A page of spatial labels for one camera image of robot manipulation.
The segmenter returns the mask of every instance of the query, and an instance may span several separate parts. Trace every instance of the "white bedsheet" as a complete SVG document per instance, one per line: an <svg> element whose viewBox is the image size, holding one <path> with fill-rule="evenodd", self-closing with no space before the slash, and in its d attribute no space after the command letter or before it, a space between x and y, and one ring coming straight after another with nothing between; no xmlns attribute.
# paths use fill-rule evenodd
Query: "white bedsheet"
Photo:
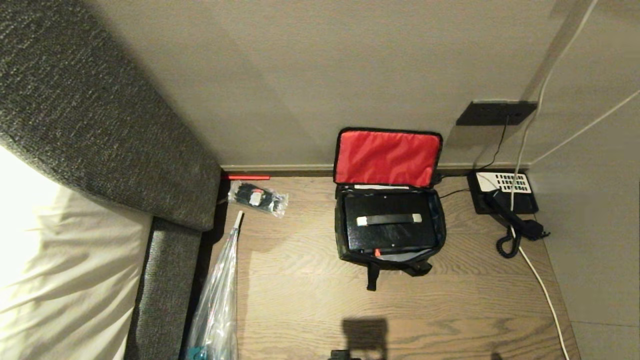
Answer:
<svg viewBox="0 0 640 360"><path fill-rule="evenodd" d="M64 188L0 147L0 359L121 359L152 216Z"/></svg>

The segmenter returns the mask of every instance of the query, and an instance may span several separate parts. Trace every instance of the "open bag lid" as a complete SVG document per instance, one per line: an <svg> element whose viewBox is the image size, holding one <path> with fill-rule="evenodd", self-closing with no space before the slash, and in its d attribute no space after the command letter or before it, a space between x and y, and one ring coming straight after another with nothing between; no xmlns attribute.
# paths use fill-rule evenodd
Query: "open bag lid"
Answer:
<svg viewBox="0 0 640 360"><path fill-rule="evenodd" d="M338 134L333 182L428 188L441 151L438 133L347 127Z"/></svg>

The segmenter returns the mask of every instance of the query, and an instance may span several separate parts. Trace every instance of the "wall outlet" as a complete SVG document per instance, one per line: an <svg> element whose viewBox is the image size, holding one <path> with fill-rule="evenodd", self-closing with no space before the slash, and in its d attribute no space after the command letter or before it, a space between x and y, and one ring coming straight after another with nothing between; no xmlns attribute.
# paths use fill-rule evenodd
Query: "wall outlet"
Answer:
<svg viewBox="0 0 640 360"><path fill-rule="evenodd" d="M538 107L529 101L472 101L456 121L458 126L519 125Z"/></svg>

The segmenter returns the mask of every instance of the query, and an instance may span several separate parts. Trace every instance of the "plastic bag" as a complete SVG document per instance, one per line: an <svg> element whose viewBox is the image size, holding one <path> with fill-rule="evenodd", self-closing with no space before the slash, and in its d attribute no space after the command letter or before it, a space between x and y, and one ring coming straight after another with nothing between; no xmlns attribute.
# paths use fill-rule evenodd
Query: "plastic bag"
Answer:
<svg viewBox="0 0 640 360"><path fill-rule="evenodd" d="M289 204L289 195L236 180L231 182L228 200L282 218Z"/></svg>
<svg viewBox="0 0 640 360"><path fill-rule="evenodd" d="M236 223L218 260L207 274L196 308L189 339L187 360L236 360L236 259L237 239L243 212Z"/></svg>

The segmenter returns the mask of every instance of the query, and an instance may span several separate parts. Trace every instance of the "black bag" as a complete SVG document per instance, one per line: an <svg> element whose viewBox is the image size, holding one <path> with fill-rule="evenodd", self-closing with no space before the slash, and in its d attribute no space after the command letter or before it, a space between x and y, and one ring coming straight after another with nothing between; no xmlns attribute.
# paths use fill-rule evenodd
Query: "black bag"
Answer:
<svg viewBox="0 0 640 360"><path fill-rule="evenodd" d="M431 270L447 234L431 182L441 151L432 132L348 127L338 135L335 239L342 260L367 265L367 290L381 268Z"/></svg>

